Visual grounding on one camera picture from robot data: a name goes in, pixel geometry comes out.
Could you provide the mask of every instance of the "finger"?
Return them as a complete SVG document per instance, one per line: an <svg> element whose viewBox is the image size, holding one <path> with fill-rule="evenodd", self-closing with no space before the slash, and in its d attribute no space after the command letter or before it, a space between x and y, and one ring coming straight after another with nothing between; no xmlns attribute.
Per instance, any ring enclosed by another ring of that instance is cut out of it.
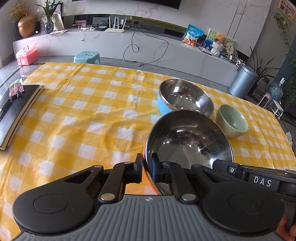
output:
<svg viewBox="0 0 296 241"><path fill-rule="evenodd" d="M284 226L287 223L287 215L284 213L283 217L281 218L281 221L279 222L280 226Z"/></svg>
<svg viewBox="0 0 296 241"><path fill-rule="evenodd" d="M290 229L290 235L296 237L296 224L294 224Z"/></svg>
<svg viewBox="0 0 296 241"><path fill-rule="evenodd" d="M295 237L292 237L284 226L278 226L276 229L276 233L285 241L295 241Z"/></svg>

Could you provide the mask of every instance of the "photo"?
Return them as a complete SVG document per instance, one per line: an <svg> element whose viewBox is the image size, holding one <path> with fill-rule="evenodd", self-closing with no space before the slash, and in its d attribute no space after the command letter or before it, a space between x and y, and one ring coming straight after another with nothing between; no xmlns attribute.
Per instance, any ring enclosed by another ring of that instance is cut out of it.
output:
<svg viewBox="0 0 296 241"><path fill-rule="evenodd" d="M285 14L285 16L291 21L294 20L295 6L288 0L280 0L279 9Z"/></svg>
<svg viewBox="0 0 296 241"><path fill-rule="evenodd" d="M86 20L75 20L76 28L85 28Z"/></svg>

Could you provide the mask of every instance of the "green plant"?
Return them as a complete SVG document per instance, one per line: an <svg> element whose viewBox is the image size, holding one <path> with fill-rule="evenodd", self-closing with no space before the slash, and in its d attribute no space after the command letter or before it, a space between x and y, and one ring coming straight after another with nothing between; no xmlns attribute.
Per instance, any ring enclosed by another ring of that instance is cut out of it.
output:
<svg viewBox="0 0 296 241"><path fill-rule="evenodd" d="M26 15L25 6L23 4L14 5L10 9L9 13L10 13L10 18L12 18L14 21L20 20L23 16Z"/></svg>
<svg viewBox="0 0 296 241"><path fill-rule="evenodd" d="M286 54L286 56L291 58L290 64L294 67L291 76L287 81L287 83L289 83L289 88L284 92L284 96L282 98L287 106L290 106L296 98L296 57L292 53L291 38L289 33L289 26L291 24L287 23L284 17L277 12L274 12L274 18L276 19L278 28L281 28L280 35L282 35L283 37L286 36L285 38L283 38L283 40L285 41L285 45L288 48L288 53Z"/></svg>
<svg viewBox="0 0 296 241"><path fill-rule="evenodd" d="M274 18L276 19L276 23L278 25L278 28L281 28L281 35L282 36L287 36L284 38L285 40L285 45L289 48L290 43L291 43L291 38L290 38L290 33L289 33L289 26L291 25L290 23L287 23L284 19L284 17L277 13L274 12Z"/></svg>
<svg viewBox="0 0 296 241"><path fill-rule="evenodd" d="M43 8L46 18L49 21L49 20L51 20L52 15L54 14L54 12L57 9L57 6L60 4L60 2L61 1L59 1L58 3L55 3L55 0L53 0L52 5L49 5L49 0L46 0L45 7L43 7L39 4L36 4L36 5Z"/></svg>
<svg viewBox="0 0 296 241"><path fill-rule="evenodd" d="M266 65L264 67L262 67L263 58L261 58L260 61L258 61L258 55L257 55L256 49L255 48L252 49L251 46L250 46L250 48L251 48L252 58L254 61L254 66L251 66L251 65L250 66L259 76L255 83L257 83L259 80L261 80L264 77L275 78L274 76L267 74L272 69L279 69L279 68L268 67L268 65L275 59L275 57L273 57L270 61L268 61L266 63Z"/></svg>

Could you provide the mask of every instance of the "yellow checkered tablecloth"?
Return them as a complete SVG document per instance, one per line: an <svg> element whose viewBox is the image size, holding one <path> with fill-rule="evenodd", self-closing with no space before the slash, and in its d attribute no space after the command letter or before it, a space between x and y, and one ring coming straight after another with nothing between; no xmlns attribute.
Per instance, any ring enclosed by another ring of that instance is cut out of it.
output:
<svg viewBox="0 0 296 241"><path fill-rule="evenodd" d="M91 64L47 63L24 84L45 85L14 137L0 153L0 239L20 230L12 204L21 193L95 164L105 169L134 161L160 118L157 93L171 78L134 69ZM238 109L248 132L230 144L237 163L296 169L295 156L272 113L221 91L198 85L214 102ZM154 194L148 181L126 193Z"/></svg>

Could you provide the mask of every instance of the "notebook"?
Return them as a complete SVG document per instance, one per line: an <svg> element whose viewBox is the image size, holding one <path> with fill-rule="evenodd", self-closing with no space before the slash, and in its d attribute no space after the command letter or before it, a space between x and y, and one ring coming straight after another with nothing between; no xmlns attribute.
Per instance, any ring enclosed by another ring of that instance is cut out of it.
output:
<svg viewBox="0 0 296 241"><path fill-rule="evenodd" d="M43 89L43 85L24 85L23 95L19 99L14 98L11 101L9 109L0 120L0 150L5 151L21 121ZM5 104L8 98L9 90L0 99L0 107Z"/></svg>

